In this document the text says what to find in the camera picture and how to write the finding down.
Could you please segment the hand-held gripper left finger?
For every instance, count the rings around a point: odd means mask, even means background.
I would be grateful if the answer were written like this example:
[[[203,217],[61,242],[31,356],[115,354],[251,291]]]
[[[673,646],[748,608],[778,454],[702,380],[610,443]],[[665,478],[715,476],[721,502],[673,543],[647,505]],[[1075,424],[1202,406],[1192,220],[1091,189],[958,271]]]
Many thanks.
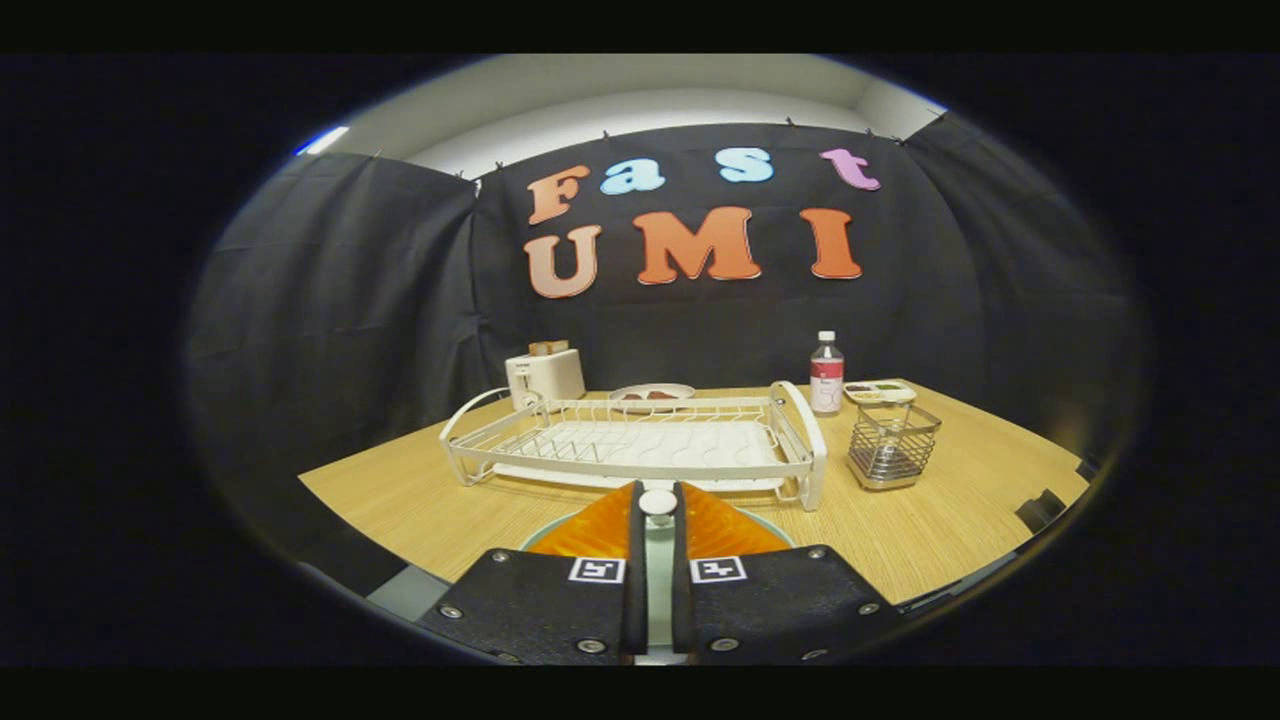
[[[623,492],[623,548],[557,556],[490,548],[415,621],[507,664],[622,666],[646,652],[644,520]]]

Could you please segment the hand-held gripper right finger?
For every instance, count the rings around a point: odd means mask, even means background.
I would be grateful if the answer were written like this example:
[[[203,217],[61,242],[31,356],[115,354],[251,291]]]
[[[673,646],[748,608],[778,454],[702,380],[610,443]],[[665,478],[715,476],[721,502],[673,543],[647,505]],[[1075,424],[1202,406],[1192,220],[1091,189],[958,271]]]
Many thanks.
[[[692,559],[689,483],[675,489],[672,647],[691,665],[840,664],[901,632],[901,612],[835,548]]]

